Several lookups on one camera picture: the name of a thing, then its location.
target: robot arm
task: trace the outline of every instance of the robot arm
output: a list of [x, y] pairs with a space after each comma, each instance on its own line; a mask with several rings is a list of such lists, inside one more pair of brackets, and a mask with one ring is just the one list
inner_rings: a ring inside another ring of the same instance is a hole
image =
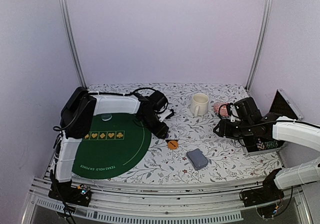
[[[240, 121], [232, 122], [221, 118], [213, 129], [220, 137], [241, 139], [243, 137], [262, 137], [267, 140], [278, 140], [296, 143], [320, 152], [320, 127], [317, 125], [290, 119], [281, 114], [269, 112], [261, 116], [252, 97], [242, 99], [227, 106], [232, 116], [232, 106]], [[242, 192], [246, 206], [271, 202], [283, 196], [283, 189], [320, 180], [320, 157], [315, 160], [272, 171], [263, 181], [262, 188], [257, 191]]]
[[137, 91], [124, 95], [90, 93], [84, 87], [78, 87], [62, 109], [61, 127], [54, 127], [60, 134], [55, 143], [54, 160], [51, 165], [52, 186], [49, 197], [88, 206], [90, 189], [87, 186], [72, 188], [71, 175], [79, 144], [90, 131], [93, 116], [135, 114], [156, 137], [164, 139], [169, 128], [163, 120], [174, 115], [174, 111], [168, 110], [167, 107], [168, 99], [157, 90], [150, 96], [142, 96]]

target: ceramic cup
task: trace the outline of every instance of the ceramic cup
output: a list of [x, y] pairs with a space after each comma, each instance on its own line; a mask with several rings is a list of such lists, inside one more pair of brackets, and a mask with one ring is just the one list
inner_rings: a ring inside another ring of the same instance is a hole
[[209, 97], [204, 93], [197, 93], [192, 96], [190, 111], [193, 116], [203, 116], [208, 113]]

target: floral tablecloth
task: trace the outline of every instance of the floral tablecloth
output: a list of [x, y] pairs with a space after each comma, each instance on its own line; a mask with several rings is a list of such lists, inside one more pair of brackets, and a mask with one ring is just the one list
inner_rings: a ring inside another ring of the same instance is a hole
[[[114, 182], [137, 184], [191, 184], [225, 182], [266, 176], [281, 164], [275, 152], [245, 156], [241, 146], [231, 139], [213, 133], [219, 122], [213, 104], [217, 101], [236, 102], [248, 96], [241, 85], [206, 83], [146, 83], [91, 85], [90, 91], [129, 93], [140, 87], [152, 87], [165, 94], [169, 109], [175, 115], [165, 120], [169, 126], [169, 139], [178, 140], [178, 148], [171, 150], [167, 142], [152, 136], [144, 158], [126, 173], [108, 179]], [[195, 93], [209, 96], [209, 112], [193, 117], [189, 106]], [[209, 160], [207, 167], [195, 171], [186, 157], [188, 151], [199, 148]]]

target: green felt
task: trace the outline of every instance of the green felt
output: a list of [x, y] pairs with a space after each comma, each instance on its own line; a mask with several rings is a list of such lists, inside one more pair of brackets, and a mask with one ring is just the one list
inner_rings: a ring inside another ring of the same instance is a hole
[[140, 162], [149, 148], [151, 132], [135, 115], [115, 113], [109, 121], [94, 116], [86, 138], [79, 145], [72, 171], [84, 178], [108, 179]]

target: white enclosure wall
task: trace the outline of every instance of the white enclosure wall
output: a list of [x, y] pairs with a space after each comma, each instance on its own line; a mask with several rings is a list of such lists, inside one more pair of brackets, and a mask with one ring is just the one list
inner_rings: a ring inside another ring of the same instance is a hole
[[88, 85], [244, 85], [265, 0], [67, 2]]
[[0, 0], [0, 223], [17, 224], [79, 85], [59, 0]]
[[[251, 95], [265, 114], [276, 89], [296, 103], [305, 121], [320, 124], [320, 0], [273, 0]], [[320, 153], [290, 143], [282, 152], [288, 167]], [[320, 183], [303, 187], [312, 219], [320, 223]]]

